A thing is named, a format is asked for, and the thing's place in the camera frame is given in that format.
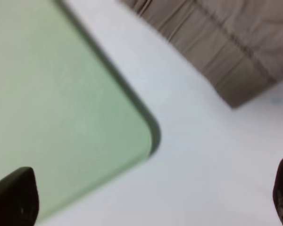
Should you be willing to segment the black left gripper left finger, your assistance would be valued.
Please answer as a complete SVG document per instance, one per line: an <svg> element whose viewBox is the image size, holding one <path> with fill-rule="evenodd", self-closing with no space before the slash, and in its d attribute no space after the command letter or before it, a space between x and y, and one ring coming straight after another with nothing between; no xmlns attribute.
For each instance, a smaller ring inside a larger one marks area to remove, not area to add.
<svg viewBox="0 0 283 226"><path fill-rule="evenodd" d="M38 213L33 168L18 168L0 180L0 226L34 226Z"/></svg>

